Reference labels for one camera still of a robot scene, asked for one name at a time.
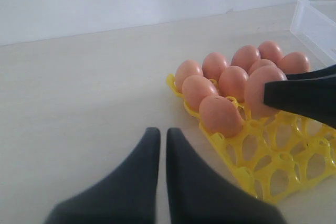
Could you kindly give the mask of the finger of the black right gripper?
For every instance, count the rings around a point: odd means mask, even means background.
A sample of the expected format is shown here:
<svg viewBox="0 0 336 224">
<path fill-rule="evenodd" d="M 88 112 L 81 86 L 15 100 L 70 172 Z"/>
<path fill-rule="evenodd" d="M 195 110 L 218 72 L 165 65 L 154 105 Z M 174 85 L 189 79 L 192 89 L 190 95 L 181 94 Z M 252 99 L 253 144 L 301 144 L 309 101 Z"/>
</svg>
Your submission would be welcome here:
<svg viewBox="0 0 336 224">
<path fill-rule="evenodd" d="M 305 72 L 305 73 L 296 73 L 296 74 L 287 74 L 286 77 L 288 80 L 304 80 L 304 79 L 314 79 L 314 78 L 324 78 L 335 75 L 336 65 L 331 65 L 326 68 Z"/>
<path fill-rule="evenodd" d="M 335 76 L 267 82 L 264 104 L 335 128 Z"/>
</svg>

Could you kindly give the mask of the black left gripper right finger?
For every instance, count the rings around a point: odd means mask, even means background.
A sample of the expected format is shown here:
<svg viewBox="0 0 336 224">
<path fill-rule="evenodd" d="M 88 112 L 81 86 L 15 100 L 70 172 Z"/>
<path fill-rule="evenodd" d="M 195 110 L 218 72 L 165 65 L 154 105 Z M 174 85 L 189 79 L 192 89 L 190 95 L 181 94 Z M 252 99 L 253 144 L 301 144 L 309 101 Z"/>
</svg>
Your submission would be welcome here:
<svg viewBox="0 0 336 224">
<path fill-rule="evenodd" d="M 179 128 L 167 131 L 166 181 L 171 223 L 286 223 L 276 207 L 210 168 Z"/>
</svg>

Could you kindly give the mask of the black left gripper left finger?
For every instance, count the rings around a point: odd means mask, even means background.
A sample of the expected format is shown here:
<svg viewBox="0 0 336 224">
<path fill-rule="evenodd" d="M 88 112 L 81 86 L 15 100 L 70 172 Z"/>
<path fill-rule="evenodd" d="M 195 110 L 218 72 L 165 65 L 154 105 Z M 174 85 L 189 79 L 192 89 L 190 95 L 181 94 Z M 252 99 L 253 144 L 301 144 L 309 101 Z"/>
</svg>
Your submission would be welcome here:
<svg viewBox="0 0 336 224">
<path fill-rule="evenodd" d="M 160 130 L 149 127 L 107 177 L 55 206 L 46 223 L 155 223 Z"/>
</svg>

